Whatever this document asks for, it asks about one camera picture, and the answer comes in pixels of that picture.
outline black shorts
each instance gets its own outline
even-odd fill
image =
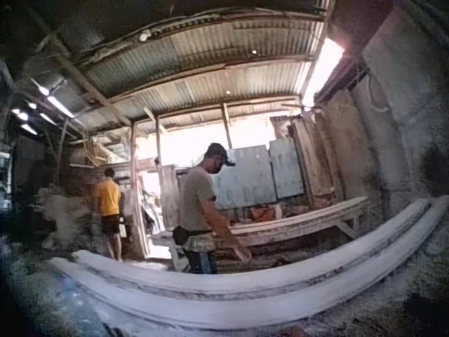
[[[113,235],[120,233],[120,215],[101,217],[102,232],[104,235]]]

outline tool belt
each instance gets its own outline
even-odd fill
[[[172,233],[173,241],[176,245],[182,246],[187,242],[189,237],[211,233],[212,230],[186,230],[181,226],[177,226]]]

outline orange object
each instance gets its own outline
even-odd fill
[[[263,223],[265,221],[274,220],[274,209],[271,207],[260,207],[258,209],[251,209],[254,221],[256,223]]]

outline concrete wall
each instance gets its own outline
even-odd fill
[[[419,2],[395,6],[363,51],[398,127],[413,197],[449,193],[447,18]]]
[[[384,220],[382,182],[371,146],[371,139],[348,91],[340,91],[316,115],[332,144],[346,199],[368,196],[370,206],[361,231],[377,227]]]
[[[351,91],[377,162],[387,217],[410,200],[410,176],[401,134],[377,79],[368,74]]]

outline yellow shirt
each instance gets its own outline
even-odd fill
[[[120,187],[112,180],[112,178],[106,178],[101,183],[98,183],[95,195],[97,198],[100,198],[101,216],[120,214]]]

